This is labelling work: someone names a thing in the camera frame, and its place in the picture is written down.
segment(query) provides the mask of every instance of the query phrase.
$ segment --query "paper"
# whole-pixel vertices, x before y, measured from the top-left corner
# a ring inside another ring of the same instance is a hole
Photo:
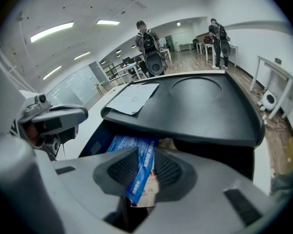
[[[117,95],[107,107],[134,115],[144,106],[159,84],[132,84]]]

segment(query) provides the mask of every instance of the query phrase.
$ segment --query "pants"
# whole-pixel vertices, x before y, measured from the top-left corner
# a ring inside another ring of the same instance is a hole
[[[220,43],[219,41],[214,41],[214,49],[215,49],[215,53],[216,53],[216,67],[219,68],[220,66]],[[224,56],[224,61],[225,61],[225,66],[228,67],[228,63],[229,63],[229,58]]]
[[[152,74],[150,71],[148,72],[148,74],[149,74],[149,77],[150,77],[150,78],[151,78],[151,77],[155,77],[155,75]],[[165,75],[165,74],[164,74],[164,70],[163,70],[162,73],[160,73],[159,75],[160,75],[160,76]]]

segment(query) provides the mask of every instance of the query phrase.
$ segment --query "black tray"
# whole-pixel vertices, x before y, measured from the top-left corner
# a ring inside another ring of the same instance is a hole
[[[191,143],[255,148],[264,138],[254,104],[227,72],[185,73],[137,83],[159,86],[135,115],[104,107],[104,120]]]

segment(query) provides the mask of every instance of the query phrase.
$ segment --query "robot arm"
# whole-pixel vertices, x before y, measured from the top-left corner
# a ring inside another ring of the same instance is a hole
[[[46,151],[55,160],[60,145],[74,139],[78,125],[88,118],[87,109],[79,105],[53,106],[45,94],[20,92],[26,100],[11,133],[27,140],[33,148]]]

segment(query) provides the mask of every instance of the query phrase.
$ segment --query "fluorescent light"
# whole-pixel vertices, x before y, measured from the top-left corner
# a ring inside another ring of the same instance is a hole
[[[85,56],[85,55],[88,55],[89,53],[90,53],[90,51],[87,52],[87,53],[84,53],[84,54],[82,54],[82,55],[80,55],[80,56],[77,56],[77,57],[74,58],[74,60],[76,60],[76,59],[78,59],[78,58],[80,58],[80,57],[83,57],[83,56]]]
[[[35,42],[37,41],[38,39],[40,38],[43,38],[47,35],[50,35],[54,32],[57,32],[57,31],[60,31],[60,30],[63,30],[63,29],[67,29],[67,28],[71,28],[73,26],[74,22],[69,22],[69,23],[66,23],[66,24],[62,24],[62,25],[59,25],[59,26],[56,26],[56,27],[53,27],[51,29],[47,29],[45,31],[42,31],[34,36],[32,36],[30,38],[31,42]]]
[[[72,79],[74,79],[75,77],[73,77]],[[69,83],[72,79],[70,79],[69,81],[67,81],[66,83]]]
[[[119,22],[118,21],[98,20],[97,24],[117,25],[117,24],[119,24]]]
[[[52,96],[54,96],[59,90],[60,90],[60,89],[58,89],[57,91],[55,91],[55,93],[54,93]]]
[[[52,70],[49,74],[47,74],[45,77],[43,77],[43,79],[47,79],[50,75],[52,75],[55,71],[57,71],[58,69],[60,69],[61,66],[57,67],[55,70]]]

